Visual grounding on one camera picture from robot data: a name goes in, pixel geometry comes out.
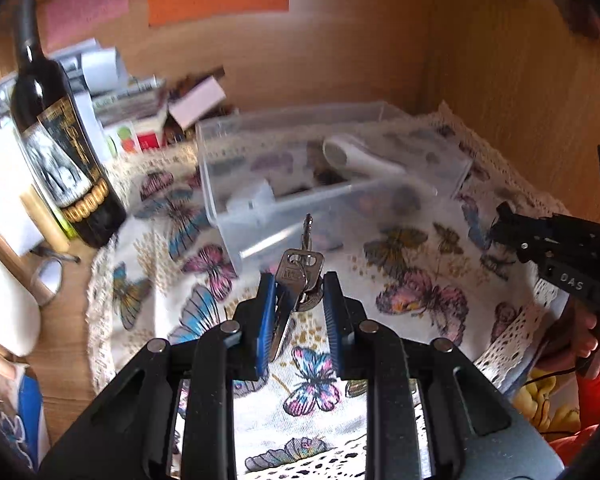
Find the person's right hand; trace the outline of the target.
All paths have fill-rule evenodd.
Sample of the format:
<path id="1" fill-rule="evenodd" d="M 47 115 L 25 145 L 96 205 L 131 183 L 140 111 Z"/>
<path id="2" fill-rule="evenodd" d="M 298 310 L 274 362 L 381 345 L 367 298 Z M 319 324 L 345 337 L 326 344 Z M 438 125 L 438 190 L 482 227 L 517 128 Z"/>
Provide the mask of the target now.
<path id="1" fill-rule="evenodd" d="M 569 308 L 570 339 L 566 350 L 557 353 L 552 367 L 555 370 L 568 368 L 576 359 L 586 359 L 597 349 L 598 340 L 593 335 L 597 324 L 594 313 L 588 310 L 584 304 L 574 302 Z"/>

